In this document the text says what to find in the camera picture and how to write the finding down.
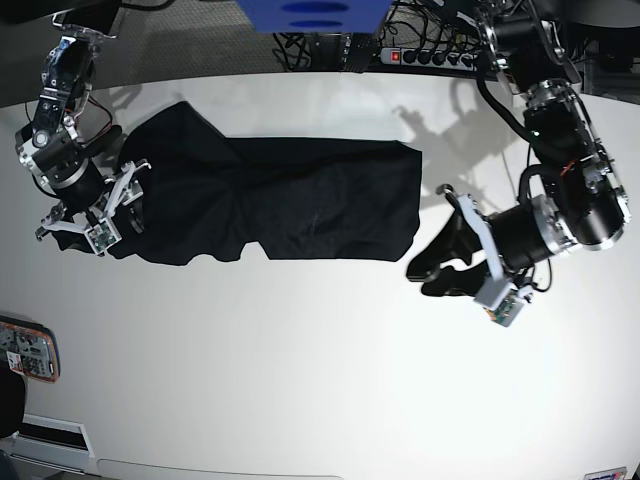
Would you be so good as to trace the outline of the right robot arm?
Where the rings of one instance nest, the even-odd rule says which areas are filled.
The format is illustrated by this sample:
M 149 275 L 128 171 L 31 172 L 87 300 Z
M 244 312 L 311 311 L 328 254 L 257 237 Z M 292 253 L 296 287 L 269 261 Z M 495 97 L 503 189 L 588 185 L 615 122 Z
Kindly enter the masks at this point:
M 135 228 L 143 188 L 137 174 L 147 160 L 129 161 L 103 173 L 95 158 L 122 135 L 113 120 L 90 137 L 80 118 L 92 97 L 95 60 L 102 43 L 116 38 L 123 13 L 118 1 L 56 12 L 52 24 L 62 36 L 47 55 L 41 72 L 42 90 L 29 123 L 16 134 L 16 153 L 41 193 L 55 205 L 41 220 L 38 240 L 53 235 L 62 248 L 104 255 L 122 235 L 116 214 L 125 210 Z

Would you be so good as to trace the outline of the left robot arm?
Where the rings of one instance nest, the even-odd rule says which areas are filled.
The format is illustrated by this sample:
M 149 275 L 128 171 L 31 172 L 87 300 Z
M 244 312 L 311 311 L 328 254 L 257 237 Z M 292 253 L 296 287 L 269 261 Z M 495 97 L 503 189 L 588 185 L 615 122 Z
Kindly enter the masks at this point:
M 611 247 L 631 214 L 578 93 L 559 12 L 535 1 L 482 1 L 475 23 L 478 90 L 536 163 L 522 171 L 515 205 L 488 216 L 470 197 L 441 186 L 452 215 L 406 276 L 426 296 L 490 302 L 532 288 L 535 267 L 556 255 Z

